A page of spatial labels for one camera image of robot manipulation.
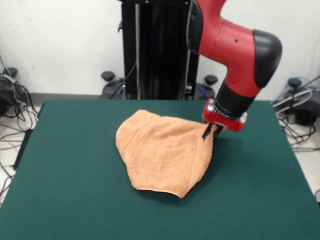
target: black stand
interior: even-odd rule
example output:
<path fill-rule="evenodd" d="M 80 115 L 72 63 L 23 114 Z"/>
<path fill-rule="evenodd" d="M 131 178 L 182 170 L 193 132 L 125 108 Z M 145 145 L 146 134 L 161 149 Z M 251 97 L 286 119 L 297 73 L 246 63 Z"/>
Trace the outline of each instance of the black stand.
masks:
<path fill-rule="evenodd" d="M 199 56 L 186 44 L 189 1 L 122 4 L 124 69 L 130 99 L 183 100 L 194 96 Z"/>

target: red robot arm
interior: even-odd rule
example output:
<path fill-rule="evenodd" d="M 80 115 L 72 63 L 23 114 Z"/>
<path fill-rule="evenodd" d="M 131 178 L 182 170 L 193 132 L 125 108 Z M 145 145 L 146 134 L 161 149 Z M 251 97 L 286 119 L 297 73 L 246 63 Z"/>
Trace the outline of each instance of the red robot arm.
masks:
<path fill-rule="evenodd" d="M 282 45 L 270 33 L 250 30 L 222 18 L 225 2 L 191 1 L 187 45 L 194 53 L 227 67 L 215 101 L 206 104 L 204 120 L 239 131 L 239 119 L 276 71 Z"/>

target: white wall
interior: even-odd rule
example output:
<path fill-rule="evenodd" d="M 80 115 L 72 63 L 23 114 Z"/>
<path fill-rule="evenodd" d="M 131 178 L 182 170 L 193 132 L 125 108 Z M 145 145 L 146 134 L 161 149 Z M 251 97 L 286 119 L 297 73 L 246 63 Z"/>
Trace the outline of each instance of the white wall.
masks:
<path fill-rule="evenodd" d="M 320 73 L 319 0 L 228 0 L 222 15 L 277 35 L 283 57 L 259 99 L 273 99 L 291 76 Z M 100 94 L 100 73 L 124 74 L 117 0 L 0 0 L 0 50 L 34 93 Z M 201 58 L 198 81 L 226 69 Z"/>

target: orange towel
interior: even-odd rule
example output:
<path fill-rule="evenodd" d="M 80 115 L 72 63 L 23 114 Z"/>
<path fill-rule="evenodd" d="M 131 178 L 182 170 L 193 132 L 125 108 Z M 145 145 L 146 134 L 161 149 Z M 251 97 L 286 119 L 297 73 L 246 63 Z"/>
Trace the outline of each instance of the orange towel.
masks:
<path fill-rule="evenodd" d="M 137 190 L 183 198 L 201 180 L 212 157 L 207 125 L 139 110 L 122 123 L 115 144 Z"/>

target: green tabletop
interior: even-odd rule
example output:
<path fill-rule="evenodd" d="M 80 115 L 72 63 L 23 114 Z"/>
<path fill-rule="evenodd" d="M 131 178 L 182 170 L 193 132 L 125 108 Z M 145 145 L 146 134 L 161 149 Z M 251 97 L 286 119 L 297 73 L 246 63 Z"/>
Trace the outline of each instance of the green tabletop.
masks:
<path fill-rule="evenodd" d="M 201 121 L 203 101 L 44 104 L 0 209 L 1 240 L 315 240 L 320 209 L 272 107 L 254 102 L 223 132 L 183 199 L 137 191 L 115 146 L 139 109 Z"/>

